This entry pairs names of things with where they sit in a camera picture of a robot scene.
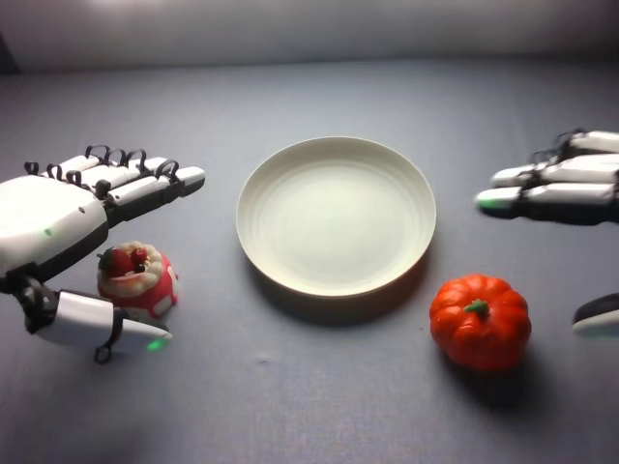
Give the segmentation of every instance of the green stem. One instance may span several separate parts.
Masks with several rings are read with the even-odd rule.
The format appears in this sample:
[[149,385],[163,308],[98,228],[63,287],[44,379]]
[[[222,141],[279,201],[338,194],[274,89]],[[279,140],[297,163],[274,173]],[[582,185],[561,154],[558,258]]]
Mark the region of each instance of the green stem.
[[477,312],[482,319],[486,319],[490,313],[490,307],[484,300],[475,300],[464,309],[464,312]]

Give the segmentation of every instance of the gray tablecloth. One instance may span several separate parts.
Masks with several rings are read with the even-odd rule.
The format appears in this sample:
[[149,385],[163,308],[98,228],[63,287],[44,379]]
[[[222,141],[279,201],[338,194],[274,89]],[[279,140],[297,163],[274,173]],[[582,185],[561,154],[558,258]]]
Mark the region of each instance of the gray tablecloth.
[[[95,365],[28,335],[2,297],[0,462],[616,462],[619,340],[575,338],[571,319],[619,287],[617,226],[491,219],[472,198],[559,132],[619,131],[618,82],[611,65],[431,60],[1,78],[2,180],[92,143],[144,147],[208,180],[108,240],[151,243],[176,267],[167,351]],[[364,321],[286,298],[236,237],[252,170],[324,135],[401,152],[436,196],[427,258],[357,311]],[[94,292],[96,266],[93,253],[49,284]],[[509,381],[452,369],[428,333],[439,286],[473,272],[530,304],[528,355]]]

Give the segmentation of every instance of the plate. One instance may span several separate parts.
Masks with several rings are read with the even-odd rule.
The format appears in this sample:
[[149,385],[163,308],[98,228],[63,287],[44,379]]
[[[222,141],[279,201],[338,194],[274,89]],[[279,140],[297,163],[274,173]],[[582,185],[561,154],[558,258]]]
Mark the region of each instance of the plate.
[[237,232],[271,280],[317,297],[387,285],[426,251],[432,191],[402,155],[368,140],[327,137],[285,148],[245,184]]

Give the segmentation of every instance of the orange pumpkin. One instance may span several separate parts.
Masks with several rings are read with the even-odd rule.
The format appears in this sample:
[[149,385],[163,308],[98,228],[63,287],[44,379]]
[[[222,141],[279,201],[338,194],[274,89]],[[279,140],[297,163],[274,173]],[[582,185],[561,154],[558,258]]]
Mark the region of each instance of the orange pumpkin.
[[456,363],[480,371],[514,367],[531,334],[527,304],[505,280],[447,282],[429,311],[432,337]]

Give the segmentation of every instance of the round plate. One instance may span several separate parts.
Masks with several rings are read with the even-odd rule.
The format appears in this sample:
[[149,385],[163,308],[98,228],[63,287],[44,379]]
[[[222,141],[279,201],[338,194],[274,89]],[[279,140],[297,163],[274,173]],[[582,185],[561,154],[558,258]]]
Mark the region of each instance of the round plate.
[[237,232],[264,275],[321,297],[360,295],[406,273],[436,223],[432,191],[402,155],[367,140],[288,147],[248,179]]

